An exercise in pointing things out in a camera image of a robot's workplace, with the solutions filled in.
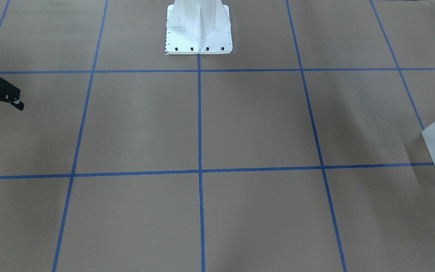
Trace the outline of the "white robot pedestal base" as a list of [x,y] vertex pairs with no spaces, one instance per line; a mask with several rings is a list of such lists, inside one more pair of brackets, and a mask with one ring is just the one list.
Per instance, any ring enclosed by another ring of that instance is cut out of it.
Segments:
[[167,7],[165,53],[230,54],[231,17],[221,0],[176,0]]

